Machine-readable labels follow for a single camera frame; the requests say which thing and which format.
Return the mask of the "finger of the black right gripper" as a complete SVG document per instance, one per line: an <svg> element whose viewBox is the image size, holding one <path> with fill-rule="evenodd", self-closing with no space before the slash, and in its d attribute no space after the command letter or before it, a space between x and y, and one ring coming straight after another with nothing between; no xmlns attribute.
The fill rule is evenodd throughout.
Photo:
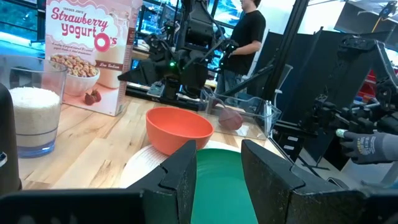
<svg viewBox="0 0 398 224"><path fill-rule="evenodd" d="M141 60L135 69L119 75L118 80L131 83L154 83L157 81L155 63L151 60Z"/></svg>

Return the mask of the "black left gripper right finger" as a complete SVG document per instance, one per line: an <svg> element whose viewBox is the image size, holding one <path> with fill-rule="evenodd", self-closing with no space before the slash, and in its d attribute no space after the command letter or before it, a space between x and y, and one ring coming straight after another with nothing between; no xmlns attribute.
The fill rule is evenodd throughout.
<svg viewBox="0 0 398 224"><path fill-rule="evenodd" d="M366 201L358 190L329 183L243 140L244 179L259 223L366 223Z"/></svg>

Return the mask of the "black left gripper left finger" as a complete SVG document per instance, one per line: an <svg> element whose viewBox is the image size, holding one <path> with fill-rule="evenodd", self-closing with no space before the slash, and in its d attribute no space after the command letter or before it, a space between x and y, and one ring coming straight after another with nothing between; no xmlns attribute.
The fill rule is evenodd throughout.
<svg viewBox="0 0 398 224"><path fill-rule="evenodd" d="M138 198L138 223L190 223L197 180L196 141L187 141L127 189Z"/></svg>

